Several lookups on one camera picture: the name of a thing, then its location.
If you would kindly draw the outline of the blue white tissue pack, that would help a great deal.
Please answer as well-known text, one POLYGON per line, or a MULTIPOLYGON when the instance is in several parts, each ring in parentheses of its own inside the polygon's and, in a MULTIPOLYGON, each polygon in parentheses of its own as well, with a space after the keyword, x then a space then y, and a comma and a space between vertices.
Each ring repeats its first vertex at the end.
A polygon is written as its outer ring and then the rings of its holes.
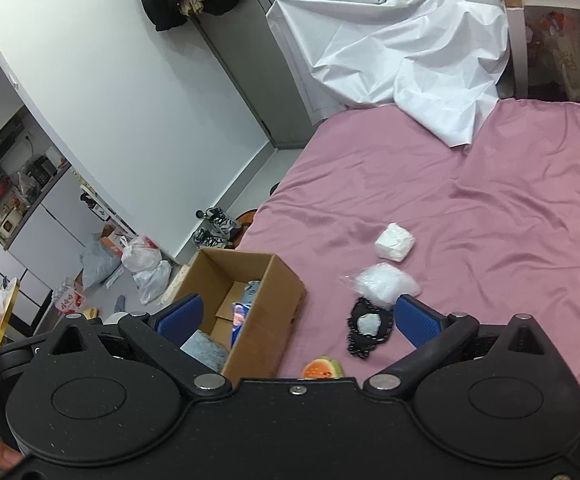
POLYGON ((241 333, 242 327, 247 321, 247 316, 251 311, 251 306, 243 304, 242 302, 234 302, 232 304, 232 329, 230 338, 230 347, 233 347, 241 333))

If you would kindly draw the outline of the orange cardboard package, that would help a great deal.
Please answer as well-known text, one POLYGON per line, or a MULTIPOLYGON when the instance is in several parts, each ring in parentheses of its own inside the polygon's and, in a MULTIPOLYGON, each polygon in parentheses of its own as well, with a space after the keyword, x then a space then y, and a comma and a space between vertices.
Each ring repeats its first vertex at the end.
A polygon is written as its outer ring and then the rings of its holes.
POLYGON ((125 231, 114 224, 106 223, 102 228, 100 240, 104 244, 104 247, 107 247, 112 254, 121 258, 123 250, 130 239, 125 231))

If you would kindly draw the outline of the small grey-blue plush rag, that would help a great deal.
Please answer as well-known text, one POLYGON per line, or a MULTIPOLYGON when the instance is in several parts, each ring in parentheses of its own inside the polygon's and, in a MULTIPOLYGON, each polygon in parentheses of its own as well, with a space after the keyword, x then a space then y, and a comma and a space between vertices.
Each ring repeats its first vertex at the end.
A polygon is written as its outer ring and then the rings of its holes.
POLYGON ((260 281, 249 281, 249 283, 247 283, 241 297, 241 302, 243 304, 247 304, 248 306, 253 304, 260 284, 260 281))

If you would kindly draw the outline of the kitchen shelf with appliances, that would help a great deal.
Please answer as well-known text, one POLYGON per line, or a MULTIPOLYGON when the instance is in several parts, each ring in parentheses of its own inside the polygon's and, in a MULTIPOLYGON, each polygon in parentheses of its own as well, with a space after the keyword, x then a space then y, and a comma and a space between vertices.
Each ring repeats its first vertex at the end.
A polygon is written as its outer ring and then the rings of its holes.
POLYGON ((0 244, 9 248, 71 164, 25 108, 0 129, 0 244))

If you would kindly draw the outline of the clear plastic bag of cotton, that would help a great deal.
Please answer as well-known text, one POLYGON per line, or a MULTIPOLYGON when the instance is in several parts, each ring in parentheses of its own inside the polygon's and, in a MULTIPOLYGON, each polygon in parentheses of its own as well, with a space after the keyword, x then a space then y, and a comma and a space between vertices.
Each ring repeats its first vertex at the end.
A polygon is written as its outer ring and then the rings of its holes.
POLYGON ((420 285, 410 274, 387 262, 344 275, 342 282, 370 304, 385 310, 392 309, 400 296, 421 294, 420 285))

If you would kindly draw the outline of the brown cardboard box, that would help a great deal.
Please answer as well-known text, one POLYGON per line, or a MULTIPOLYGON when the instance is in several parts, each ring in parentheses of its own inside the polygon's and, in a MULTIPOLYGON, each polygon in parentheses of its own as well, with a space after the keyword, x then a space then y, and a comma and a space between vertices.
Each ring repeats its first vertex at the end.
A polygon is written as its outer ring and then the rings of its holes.
POLYGON ((202 249, 177 298, 203 302, 201 332, 228 351, 221 374, 273 378, 303 307, 303 282, 278 256, 233 249, 202 249))

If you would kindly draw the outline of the pink bed sheet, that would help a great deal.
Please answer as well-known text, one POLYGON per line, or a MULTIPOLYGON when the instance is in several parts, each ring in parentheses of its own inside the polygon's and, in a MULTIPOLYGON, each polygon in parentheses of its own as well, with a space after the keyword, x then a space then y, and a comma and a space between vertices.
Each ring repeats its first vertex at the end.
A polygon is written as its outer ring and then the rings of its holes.
POLYGON ((457 150, 395 106, 324 122, 242 242, 307 290, 280 376, 329 356, 365 379, 410 351, 399 334, 364 360, 347 350, 349 281, 390 223, 415 237, 401 269, 423 302, 490 324, 532 315, 580 383, 580 104, 500 101, 457 150))

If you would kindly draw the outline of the grey door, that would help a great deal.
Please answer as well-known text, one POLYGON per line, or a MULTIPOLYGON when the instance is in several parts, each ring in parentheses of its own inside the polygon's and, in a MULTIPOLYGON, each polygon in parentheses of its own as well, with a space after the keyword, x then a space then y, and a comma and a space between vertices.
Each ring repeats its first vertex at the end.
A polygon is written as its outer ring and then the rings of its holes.
POLYGON ((279 150, 303 148, 316 127, 267 21, 275 0, 239 0, 227 13, 203 13, 194 25, 279 150))

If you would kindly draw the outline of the black lace eye mask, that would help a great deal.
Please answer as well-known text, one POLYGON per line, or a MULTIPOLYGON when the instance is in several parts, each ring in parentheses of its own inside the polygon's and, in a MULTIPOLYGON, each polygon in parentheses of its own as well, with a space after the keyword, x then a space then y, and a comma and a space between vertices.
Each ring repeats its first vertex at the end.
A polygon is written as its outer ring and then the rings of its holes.
POLYGON ((394 327, 392 310, 375 307, 359 297, 347 319, 347 351, 359 359, 368 359, 370 353, 390 339, 394 327))

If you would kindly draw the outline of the white soft bundle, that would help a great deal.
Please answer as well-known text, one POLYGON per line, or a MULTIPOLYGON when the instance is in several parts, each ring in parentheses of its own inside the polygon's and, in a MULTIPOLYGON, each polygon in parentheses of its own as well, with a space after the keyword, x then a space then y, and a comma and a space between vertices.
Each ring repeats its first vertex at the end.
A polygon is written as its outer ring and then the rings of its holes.
POLYGON ((404 261, 413 246, 415 237, 397 223, 390 223, 375 241, 375 252, 379 258, 394 262, 404 261))

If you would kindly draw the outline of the grey white sneakers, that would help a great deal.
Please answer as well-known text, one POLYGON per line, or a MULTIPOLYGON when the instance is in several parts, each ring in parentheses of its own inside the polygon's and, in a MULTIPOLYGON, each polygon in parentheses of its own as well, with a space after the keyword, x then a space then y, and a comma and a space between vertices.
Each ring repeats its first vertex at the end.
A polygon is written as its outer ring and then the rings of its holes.
POLYGON ((197 210, 195 216, 201 221, 192 234, 198 247, 234 248, 235 240, 242 232, 242 224, 230 217, 220 207, 197 210))

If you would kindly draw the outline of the grey plastic mailer bag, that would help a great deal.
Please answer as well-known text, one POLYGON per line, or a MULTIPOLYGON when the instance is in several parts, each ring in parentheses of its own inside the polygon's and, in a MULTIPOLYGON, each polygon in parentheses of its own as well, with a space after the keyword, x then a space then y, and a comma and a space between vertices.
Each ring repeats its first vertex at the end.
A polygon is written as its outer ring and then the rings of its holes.
POLYGON ((95 240, 85 247, 81 255, 82 285, 84 289, 92 288, 105 281, 121 264, 121 257, 106 245, 95 240))

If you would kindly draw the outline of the white crumpled cover sheet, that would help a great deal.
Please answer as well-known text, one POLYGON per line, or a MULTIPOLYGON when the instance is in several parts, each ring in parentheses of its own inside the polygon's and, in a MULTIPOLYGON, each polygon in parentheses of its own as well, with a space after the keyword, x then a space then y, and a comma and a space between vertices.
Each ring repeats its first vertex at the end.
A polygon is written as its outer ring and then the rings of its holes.
POLYGON ((509 60, 499 6, 466 0, 276 0, 267 23, 307 115, 394 104, 448 148, 494 110, 509 60))

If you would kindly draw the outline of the plush hamburger toy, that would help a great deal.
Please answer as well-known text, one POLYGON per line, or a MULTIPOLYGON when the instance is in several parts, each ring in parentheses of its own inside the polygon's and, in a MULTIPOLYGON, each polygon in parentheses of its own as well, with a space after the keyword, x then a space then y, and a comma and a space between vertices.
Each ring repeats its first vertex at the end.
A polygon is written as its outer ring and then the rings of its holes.
POLYGON ((339 362, 327 356, 321 356, 303 368, 301 377, 303 379, 339 379, 344 377, 344 372, 339 362))

